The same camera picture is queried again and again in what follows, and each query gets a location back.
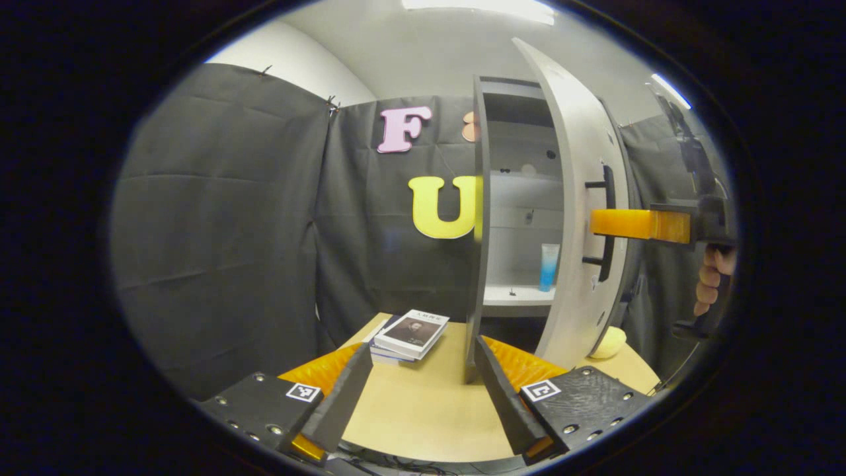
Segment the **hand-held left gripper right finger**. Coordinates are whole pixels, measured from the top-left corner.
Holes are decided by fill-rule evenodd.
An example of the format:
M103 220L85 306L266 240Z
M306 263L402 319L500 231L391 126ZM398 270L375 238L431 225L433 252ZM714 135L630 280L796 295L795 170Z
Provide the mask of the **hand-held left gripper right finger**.
M473 349L512 452L528 465L601 440L651 399L594 366L564 370L495 338L475 337Z

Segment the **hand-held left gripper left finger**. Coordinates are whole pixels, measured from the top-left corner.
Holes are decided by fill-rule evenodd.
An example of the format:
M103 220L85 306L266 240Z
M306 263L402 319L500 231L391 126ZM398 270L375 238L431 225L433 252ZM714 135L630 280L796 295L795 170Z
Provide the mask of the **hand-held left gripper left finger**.
M254 445L322 467L338 448L372 368L369 346L350 344L280 376L249 374L197 406Z

